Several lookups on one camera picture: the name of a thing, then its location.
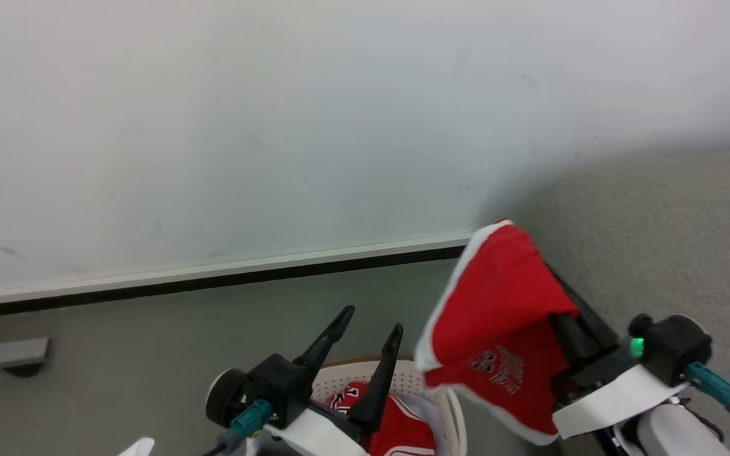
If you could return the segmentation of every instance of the basket handle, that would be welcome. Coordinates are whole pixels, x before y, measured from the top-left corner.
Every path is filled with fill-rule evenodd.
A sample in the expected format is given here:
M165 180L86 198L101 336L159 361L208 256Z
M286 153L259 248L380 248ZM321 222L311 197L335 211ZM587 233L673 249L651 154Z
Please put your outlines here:
M461 402L452 388L447 388L444 392L449 402L449 408L452 409L452 415L455 417L455 432L458 434L458 444L461 445L458 456L466 456L466 423L464 422L464 412L461 409Z

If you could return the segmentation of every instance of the red cloth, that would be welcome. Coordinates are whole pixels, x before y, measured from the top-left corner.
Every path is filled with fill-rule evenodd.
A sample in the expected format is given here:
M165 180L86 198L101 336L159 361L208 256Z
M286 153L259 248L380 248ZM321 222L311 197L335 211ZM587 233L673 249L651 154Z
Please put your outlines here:
M353 382L345 391L331 396L327 406L343 415L359 401L367 384ZM371 436L372 456L431 456L435 454L435 436L429 425L396 396L385 402L385 413L378 432Z
M548 322L577 314L510 220L472 237L416 349L428 386L454 386L537 445L558 433L551 376L568 367Z

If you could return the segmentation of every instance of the laundry basket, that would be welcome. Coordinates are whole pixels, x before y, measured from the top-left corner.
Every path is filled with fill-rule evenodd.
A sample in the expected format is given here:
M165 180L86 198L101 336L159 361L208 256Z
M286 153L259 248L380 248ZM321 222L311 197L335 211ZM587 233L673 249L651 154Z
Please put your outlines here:
M371 380L379 361L341 362L323 367L317 374L312 400L325 404L328 398L344 390L352 381L368 382ZM427 396L441 413L444 423L444 436L451 456L466 456L466 426L461 404L455 392L449 388L428 390L424 377L415 367L413 361L398 360L394 370L394 381L390 386L393 395Z

